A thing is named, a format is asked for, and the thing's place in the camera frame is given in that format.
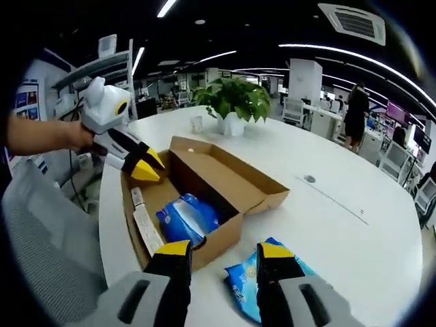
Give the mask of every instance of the blue package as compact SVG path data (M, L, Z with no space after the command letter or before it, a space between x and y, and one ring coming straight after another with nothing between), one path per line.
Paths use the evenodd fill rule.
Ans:
M168 242L190 240L193 246L219 227L215 210L191 194L168 203L156 213Z
M283 246L282 243L272 237L268 238L265 242ZM316 275L300 258L296 255L294 255L294 257L306 276ZM226 268L225 270L228 273L228 277L224 281L233 292L238 308L248 317L260 324L256 268L257 257L256 252L254 252L253 255L243 263Z

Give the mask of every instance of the gray chair back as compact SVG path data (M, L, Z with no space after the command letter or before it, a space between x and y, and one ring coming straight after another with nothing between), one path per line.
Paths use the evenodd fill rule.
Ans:
M97 222L32 161L15 171L1 204L14 255L47 313L58 324L92 313L107 289Z

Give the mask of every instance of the woman in black dress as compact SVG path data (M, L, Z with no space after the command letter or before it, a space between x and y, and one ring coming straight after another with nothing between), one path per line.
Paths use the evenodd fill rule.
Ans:
M369 112L369 101L363 82L359 82L349 94L348 111L344 119L347 136L344 147L347 149L351 147L355 153L365 131L365 112Z

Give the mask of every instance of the human arm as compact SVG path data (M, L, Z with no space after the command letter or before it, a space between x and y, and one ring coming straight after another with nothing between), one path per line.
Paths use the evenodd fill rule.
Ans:
M14 155L34 155L59 149L79 150L93 144L93 134L80 121L32 121L10 114L7 147Z

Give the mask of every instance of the black ceiling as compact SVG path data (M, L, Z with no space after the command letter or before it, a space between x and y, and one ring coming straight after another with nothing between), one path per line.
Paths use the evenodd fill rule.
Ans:
M335 32L318 8L319 1L313 0L178 0L160 19L156 15L166 0L120 1L115 5L107 5L107 2L105 5L89 4L90 1L83 0L73 2L74 7L69 4L64 13L57 11L55 19L61 32L53 36L47 47L76 66L96 59L98 39L113 33L118 35L118 51L127 49L130 38L134 39L135 53L141 46L146 49L135 79L146 78L149 73L162 69L169 74L187 61L196 62L231 50L237 50L237 53L190 66L186 71L201 71L206 67L285 68L285 61L291 57L321 57L334 60L316 59L325 74L353 82L363 80L370 89L410 112L425 114L422 106L410 96L366 70L375 72L411 93L436 116L436 108L417 90L372 63L337 52L278 47L278 44L285 43L317 44L357 52L389 65L426 88L427 93L433 94L433 67L428 64L422 67L413 65L405 50L408 49L407 43L395 33L398 27L404 28L419 46L424 60L436 55L436 48L431 47L423 34L425 24L431 21L427 20L431 13L425 10L414 12L410 5L405 7L398 2L389 5L391 1L377 1L375 4L361 0L323 1L357 7L383 16L387 33L386 46L383 47ZM415 7L419 7L417 1L414 3ZM206 23L196 25L195 21L199 19ZM157 66L161 61L174 59L180 60L180 63L170 67ZM350 67L350 64L366 70ZM333 83L326 79L325 82L350 87L348 83L337 80Z

